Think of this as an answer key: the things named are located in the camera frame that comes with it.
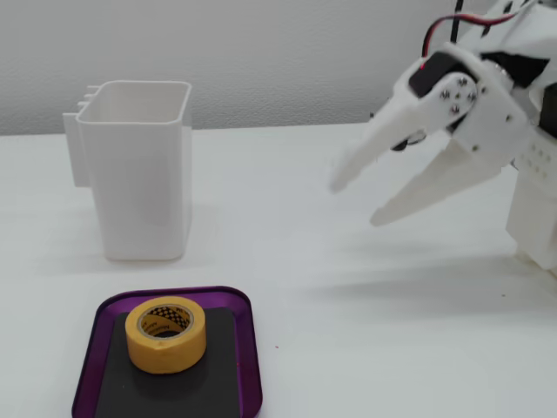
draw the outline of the yellow tape roll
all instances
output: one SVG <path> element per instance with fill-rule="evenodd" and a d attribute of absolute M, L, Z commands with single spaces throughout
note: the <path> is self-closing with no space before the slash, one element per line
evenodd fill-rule
<path fill-rule="evenodd" d="M 203 308 L 177 296 L 147 300 L 133 309 L 125 333 L 131 362 L 151 374 L 186 370 L 207 347 Z"/>

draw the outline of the purple tray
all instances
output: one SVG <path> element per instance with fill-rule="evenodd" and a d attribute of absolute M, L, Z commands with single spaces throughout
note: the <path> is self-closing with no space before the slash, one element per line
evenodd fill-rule
<path fill-rule="evenodd" d="M 252 304 L 248 297 L 231 287 L 141 290 L 117 294 L 98 307 L 84 366 L 71 408 L 73 418 L 94 418 L 104 375 L 104 365 L 111 344 L 117 316 L 130 312 L 146 300 L 161 296 L 184 296 L 202 308 L 227 307 L 234 314 L 238 391 L 241 418 L 255 418 L 263 402 L 259 376 L 258 350 L 255 345 Z"/>

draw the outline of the red wire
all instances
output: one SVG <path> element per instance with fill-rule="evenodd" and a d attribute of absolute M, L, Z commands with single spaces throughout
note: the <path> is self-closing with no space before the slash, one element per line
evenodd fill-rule
<path fill-rule="evenodd" d="M 469 24 L 477 24 L 477 25 L 480 25 L 480 26 L 495 26 L 496 24 L 503 24 L 503 23 L 511 20 L 517 14 L 518 13 L 507 14 L 507 15 L 503 15 L 501 17 L 497 17 L 495 19 L 486 19 L 486 18 L 481 17 L 481 16 L 469 15 L 469 14 L 466 14 L 466 13 L 459 13 L 459 14 L 456 14 L 456 15 L 449 15 L 449 16 L 440 17 L 435 22 L 433 22 L 433 24 L 427 30 L 426 39 L 424 40 L 424 47 L 422 49 L 422 57 L 427 57 L 427 55 L 429 53 L 429 44 L 432 40 L 433 33 L 439 27 L 439 25 L 442 24 L 443 22 L 445 22 L 446 20 L 458 19 L 458 20 L 461 20 L 463 22 L 467 22 Z"/>

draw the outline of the white table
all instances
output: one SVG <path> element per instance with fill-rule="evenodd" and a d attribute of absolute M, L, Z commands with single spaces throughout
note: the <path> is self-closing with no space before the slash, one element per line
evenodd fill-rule
<path fill-rule="evenodd" d="M 332 196 L 330 162 L 360 130 L 196 131 L 194 223 L 169 263 L 103 257 L 63 136 L 0 138 L 0 417 L 70 416 L 103 300 L 227 285 L 252 300 L 261 418 L 554 418 L 557 290 L 513 257 L 516 172 L 373 229 L 444 139 Z"/>

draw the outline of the white plastic container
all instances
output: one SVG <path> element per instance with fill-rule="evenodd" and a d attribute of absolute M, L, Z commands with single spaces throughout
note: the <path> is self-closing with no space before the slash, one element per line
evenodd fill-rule
<path fill-rule="evenodd" d="M 90 187 L 104 254 L 170 260 L 191 223 L 191 85 L 112 81 L 64 114 L 76 186 Z"/>

